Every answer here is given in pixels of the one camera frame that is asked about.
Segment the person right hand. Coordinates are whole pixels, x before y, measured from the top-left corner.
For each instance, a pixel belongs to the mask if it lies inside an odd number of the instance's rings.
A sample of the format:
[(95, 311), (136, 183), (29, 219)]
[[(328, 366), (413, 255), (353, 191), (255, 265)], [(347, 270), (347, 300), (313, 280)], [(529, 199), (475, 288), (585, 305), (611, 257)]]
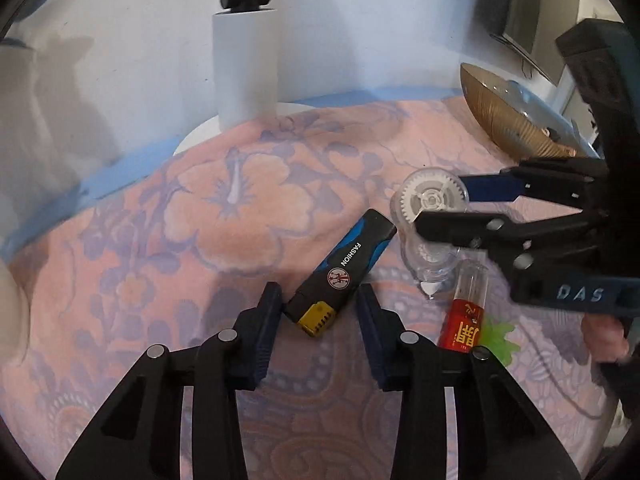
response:
[(622, 362), (629, 354), (629, 342), (623, 324), (602, 314), (585, 314), (582, 318), (582, 336), (594, 362)]

